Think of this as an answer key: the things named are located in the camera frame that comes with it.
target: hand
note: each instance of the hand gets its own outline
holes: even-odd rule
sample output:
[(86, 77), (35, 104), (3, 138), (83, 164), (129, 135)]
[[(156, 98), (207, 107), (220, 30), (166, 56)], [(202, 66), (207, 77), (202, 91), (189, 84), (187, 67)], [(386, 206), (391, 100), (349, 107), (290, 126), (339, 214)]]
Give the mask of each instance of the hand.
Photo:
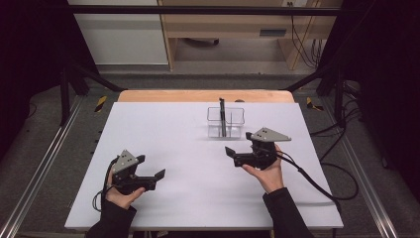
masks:
[[(112, 183), (112, 170), (108, 175), (108, 184), (111, 184), (111, 183)], [(112, 187), (106, 193), (105, 198), (124, 209), (129, 209), (131, 203), (133, 203), (134, 200), (139, 198), (139, 196), (142, 195), (143, 192), (145, 192), (145, 188), (140, 187), (139, 189), (133, 191), (133, 193), (124, 195), (121, 192), (119, 192), (117, 188)]]
[[(277, 153), (281, 155), (278, 145), (275, 145), (275, 149), (277, 150)], [(270, 193), (284, 187), (283, 176), (281, 173), (281, 159), (277, 159), (271, 166), (267, 167), (263, 171), (257, 170), (249, 165), (243, 165), (242, 168), (248, 172), (248, 174), (259, 180), (266, 193)]]

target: white tabletop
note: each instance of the white tabletop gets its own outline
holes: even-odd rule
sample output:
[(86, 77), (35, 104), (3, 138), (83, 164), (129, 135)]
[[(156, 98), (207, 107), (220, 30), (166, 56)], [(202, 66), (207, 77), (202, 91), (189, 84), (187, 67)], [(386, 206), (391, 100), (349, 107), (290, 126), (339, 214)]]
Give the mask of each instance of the white tabletop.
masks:
[[(127, 149), (146, 155), (136, 175), (153, 176), (166, 169), (157, 189), (133, 203), (138, 213), (135, 230), (247, 230), (270, 229), (272, 220), (263, 204), (263, 188), (243, 169), (235, 168), (225, 146), (249, 153), (245, 132), (267, 127), (292, 138), (279, 142), (318, 184), (330, 191), (319, 165), (299, 105), (296, 103), (226, 103), (245, 109), (243, 137), (220, 140), (207, 136), (207, 108), (217, 102), (116, 102), (86, 176), (65, 223), (87, 230), (100, 213), (91, 201), (102, 188), (109, 163)], [(312, 187), (288, 163), (283, 178), (310, 229), (343, 227), (334, 203)]]

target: transparent box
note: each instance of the transparent box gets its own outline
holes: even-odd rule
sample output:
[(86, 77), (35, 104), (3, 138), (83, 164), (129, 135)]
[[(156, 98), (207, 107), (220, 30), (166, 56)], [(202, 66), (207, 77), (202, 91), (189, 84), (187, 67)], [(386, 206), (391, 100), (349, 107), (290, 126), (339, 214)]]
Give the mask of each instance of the transparent box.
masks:
[(241, 138), (245, 124), (244, 108), (225, 107), (225, 125), (223, 125), (220, 107), (207, 109), (208, 137), (211, 138)]

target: gray floor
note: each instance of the gray floor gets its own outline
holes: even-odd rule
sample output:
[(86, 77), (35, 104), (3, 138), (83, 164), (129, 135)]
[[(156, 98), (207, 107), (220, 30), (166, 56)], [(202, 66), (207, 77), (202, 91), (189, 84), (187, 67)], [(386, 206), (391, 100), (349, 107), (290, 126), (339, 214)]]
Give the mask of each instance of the gray floor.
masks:
[[(206, 43), (185, 41), (180, 47), (174, 71), (155, 67), (143, 70), (142, 74), (139, 74), (139, 71), (125, 71), (124, 74), (120, 74), (121, 69), (117, 68), (116, 71), (114, 67), (103, 76), (128, 88), (279, 89), (303, 78), (313, 70), (303, 63), (296, 71), (287, 70), (275, 41), (221, 40), (220, 45), (216, 47)], [(25, 237), (24, 234), (29, 232), (36, 232), (37, 235), (40, 235), (37, 232), (42, 233), (40, 236), (31, 233), (29, 237), (49, 237), (47, 233), (53, 233), (51, 237), (57, 237), (58, 233), (68, 237), (77, 235), (77, 232), (65, 229), (63, 224), (89, 165), (92, 152), (100, 139), (100, 132), (106, 123), (112, 102), (118, 98), (118, 93), (111, 92), (90, 80), (88, 82), (91, 86), (88, 96), (71, 95), (74, 102), (81, 101), (77, 117), (62, 145), (59, 146), (26, 216), (22, 223), (19, 223), (21, 237)], [(332, 105), (330, 97), (319, 98), (314, 93), (317, 83), (318, 81), (315, 81), (293, 93), (296, 102), (301, 105), (310, 132), (332, 124), (328, 110), (318, 111), (306, 107), (308, 96), (315, 105), (323, 105), (327, 109)], [(104, 108), (101, 112), (94, 112), (102, 95), (108, 96)], [(26, 184), (31, 181), (32, 175), (59, 130), (58, 87), (36, 95), (32, 98), (32, 103), (32, 109), (35, 111), (37, 108), (35, 114), (27, 119), (0, 165), (2, 180), (0, 224), (2, 225), (18, 204), (25, 192)], [(373, 191), (376, 192), (398, 235), (380, 233), (374, 210), (371, 210), (365, 195), (360, 193), (353, 200), (341, 202), (345, 227), (338, 231), (338, 237), (420, 237), (420, 205), (409, 192), (399, 173), (382, 167), (380, 153), (365, 124), (358, 119), (349, 122), (345, 140), (350, 142), (351, 149), (360, 161)], [(313, 138), (319, 157), (324, 155), (336, 138), (337, 136)], [(340, 143), (325, 162), (340, 165), (351, 171), (352, 166), (349, 164), (351, 159), (346, 152), (348, 149), (346, 143)], [(324, 168), (324, 172), (335, 195), (347, 196), (353, 192), (354, 185), (345, 174), (328, 167)], [(331, 237), (330, 232), (316, 234), (318, 237)]]

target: black stylus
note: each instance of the black stylus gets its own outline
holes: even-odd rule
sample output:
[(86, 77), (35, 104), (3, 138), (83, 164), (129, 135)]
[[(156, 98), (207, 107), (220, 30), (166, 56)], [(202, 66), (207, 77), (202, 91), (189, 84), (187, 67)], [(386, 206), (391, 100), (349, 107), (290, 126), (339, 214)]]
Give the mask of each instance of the black stylus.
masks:
[(220, 100), (220, 120), (222, 121), (222, 137), (226, 137), (225, 99)]

